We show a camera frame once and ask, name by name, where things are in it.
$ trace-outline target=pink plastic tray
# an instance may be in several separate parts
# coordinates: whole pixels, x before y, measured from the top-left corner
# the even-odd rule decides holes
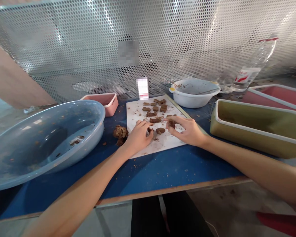
[[[105,117],[113,116],[118,107],[116,93],[86,95],[81,100],[96,100],[100,102],[104,106]]]
[[[296,89],[283,85],[250,87],[242,102],[296,110]]]

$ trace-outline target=large blue bowl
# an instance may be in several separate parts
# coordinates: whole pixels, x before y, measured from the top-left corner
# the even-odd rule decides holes
[[[0,190],[84,158],[103,135],[104,117],[99,102],[78,100],[37,113],[1,134]],[[84,138],[72,145],[78,136]]]

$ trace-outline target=left hand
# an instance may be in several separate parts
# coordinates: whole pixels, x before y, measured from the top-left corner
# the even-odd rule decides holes
[[[138,120],[126,142],[121,147],[124,147],[127,152],[131,152],[132,156],[147,147],[154,137],[153,131],[146,137],[147,128],[152,125],[150,122]]]

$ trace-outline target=metal mesh panel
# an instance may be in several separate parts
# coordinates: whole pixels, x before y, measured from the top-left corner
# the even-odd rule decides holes
[[[296,0],[66,0],[0,6],[0,45],[56,101],[136,97],[169,81],[231,83],[258,40],[279,40],[259,77],[296,71]]]

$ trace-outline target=table surface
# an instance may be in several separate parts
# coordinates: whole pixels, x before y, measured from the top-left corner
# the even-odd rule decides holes
[[[203,108],[184,108],[208,134],[209,118],[215,100],[213,98]],[[11,191],[0,191],[6,192],[4,196],[8,197],[0,210],[0,220],[39,215],[74,182],[116,151],[117,139],[112,133],[118,124],[127,126],[125,104],[126,101],[120,102],[115,115],[105,118],[102,139],[83,160],[58,173],[41,175]],[[201,148],[184,145],[125,162],[109,182],[97,204],[245,179],[247,178],[240,171],[219,157]]]

